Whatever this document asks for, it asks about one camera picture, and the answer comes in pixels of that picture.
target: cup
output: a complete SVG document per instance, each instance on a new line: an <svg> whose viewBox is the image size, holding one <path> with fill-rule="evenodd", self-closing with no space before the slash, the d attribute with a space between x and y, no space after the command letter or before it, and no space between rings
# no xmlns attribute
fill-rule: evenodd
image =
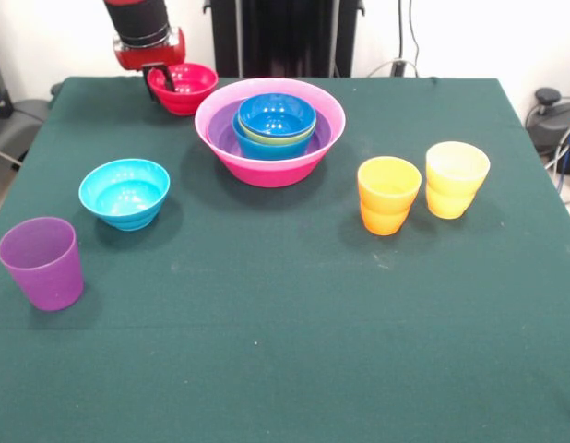
<svg viewBox="0 0 570 443"><path fill-rule="evenodd" d="M65 220L40 217L18 224L0 240L0 261L38 309L64 309L82 295L76 231Z"/></svg>
<svg viewBox="0 0 570 443"><path fill-rule="evenodd" d="M402 226L421 187L416 166L398 157L374 157L357 173L361 216L375 235L391 235Z"/></svg>
<svg viewBox="0 0 570 443"><path fill-rule="evenodd" d="M476 197L490 160L468 143L444 141L426 152L426 201L441 219L457 219Z"/></svg>

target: purple cup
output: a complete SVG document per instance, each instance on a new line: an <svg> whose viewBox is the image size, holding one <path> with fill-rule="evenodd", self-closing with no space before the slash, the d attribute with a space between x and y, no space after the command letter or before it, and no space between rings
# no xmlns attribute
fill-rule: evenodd
<svg viewBox="0 0 570 443"><path fill-rule="evenodd" d="M242 102L243 100L238 100L221 108L211 118L208 125L208 140L219 149L239 157L243 157L243 155L240 150L238 138L236 138L233 132L232 120ZM315 131L303 155L311 154L323 148L330 141L330 135L330 125L328 121L323 115L316 111Z"/></svg>
<svg viewBox="0 0 570 443"><path fill-rule="evenodd" d="M0 261L38 309L64 309L82 295L76 231L65 220L39 217L18 224L0 240Z"/></svg>

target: small red bowl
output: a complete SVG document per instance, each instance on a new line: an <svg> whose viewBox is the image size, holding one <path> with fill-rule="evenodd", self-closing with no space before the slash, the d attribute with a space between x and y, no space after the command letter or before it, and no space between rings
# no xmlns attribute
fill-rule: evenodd
<svg viewBox="0 0 570 443"><path fill-rule="evenodd" d="M166 89L164 74L159 69L148 73L148 84L162 105L174 115L193 115L199 104L215 89L218 74L203 65L183 63L168 66L175 92Z"/></svg>

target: green bowl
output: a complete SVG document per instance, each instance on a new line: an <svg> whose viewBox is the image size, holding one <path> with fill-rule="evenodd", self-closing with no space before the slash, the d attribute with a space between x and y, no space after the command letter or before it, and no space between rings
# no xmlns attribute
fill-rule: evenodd
<svg viewBox="0 0 570 443"><path fill-rule="evenodd" d="M302 141L303 139L310 137L314 133L315 129L315 121L314 121L314 124L311 125L307 131L302 132L301 134L295 137L274 138L274 137L260 136L257 133L252 132L250 129L248 129L246 126L242 124L242 120L240 119L240 117L238 117L238 123L240 124L242 131L244 131L244 133L248 138L257 143L262 143L264 145L272 145L272 146L290 145L291 143L297 143L298 141Z"/></svg>

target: bowl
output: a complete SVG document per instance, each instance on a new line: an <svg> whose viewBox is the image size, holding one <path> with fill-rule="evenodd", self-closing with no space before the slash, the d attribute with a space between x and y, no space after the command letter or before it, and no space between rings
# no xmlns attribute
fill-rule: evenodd
<svg viewBox="0 0 570 443"><path fill-rule="evenodd" d="M207 139L210 143L220 147L220 149L225 152L238 157L245 157L232 126L234 115L238 112L238 107L241 102L243 101L232 102L213 115L209 121ZM315 131L309 138L309 143L302 155L316 152L330 141L330 126L326 118L319 112L316 112Z"/></svg>
<svg viewBox="0 0 570 443"><path fill-rule="evenodd" d="M289 94L251 97L240 105L238 115L242 126L250 132L277 138L299 136L315 124L315 109Z"/></svg>
<svg viewBox="0 0 570 443"><path fill-rule="evenodd" d="M329 140L320 143L317 149L313 149L313 142L310 141L305 154L300 157L266 161L243 158L241 153L229 150L228 143L225 140L220 140L220 142L226 143L224 146L216 144L218 141L215 138L213 138L215 140L213 142L211 138L208 138L209 123L222 108L230 103L242 101L257 94L275 91L295 95L310 103L316 112L325 118L330 132ZM203 100L195 114L197 134L230 172L248 185L260 187L289 186L307 177L340 138L344 131L345 122L342 106L334 97L317 86L292 78L250 78L234 82L210 94ZM315 133L317 132L319 132L319 121L316 124Z"/></svg>
<svg viewBox="0 0 570 443"><path fill-rule="evenodd" d="M213 69L195 63L168 66L168 69L174 83L174 92L166 89L166 78L156 68L149 71L148 84L160 103L174 115L193 115L220 81Z"/></svg>
<svg viewBox="0 0 570 443"><path fill-rule="evenodd" d="M263 145L273 145L273 146L279 146L279 145L290 145L291 143L297 143L299 141L304 140L305 138L308 138L312 135L312 133L314 132L315 129L315 120L312 123L312 125L304 132L302 132L301 134L297 135L297 136L293 136L293 137L266 137L266 136L261 136L260 134L257 134L255 132L252 132L250 129L248 129L246 126L244 126L244 124L242 123L242 120L240 120L239 118L237 118L239 126L242 128L242 131L244 132L245 136L250 138L251 140L257 142L257 143L262 143Z"/></svg>
<svg viewBox="0 0 570 443"><path fill-rule="evenodd" d="M159 164L121 159L91 171L82 180L78 196L105 223L121 231L136 231L154 220L170 185L170 176Z"/></svg>
<svg viewBox="0 0 570 443"><path fill-rule="evenodd" d="M238 138L240 149L244 157L257 160L285 160L293 159L303 155L307 145L310 144L310 137L291 143L289 145L265 145L257 143L246 136L238 118L235 114L232 118L232 130Z"/></svg>

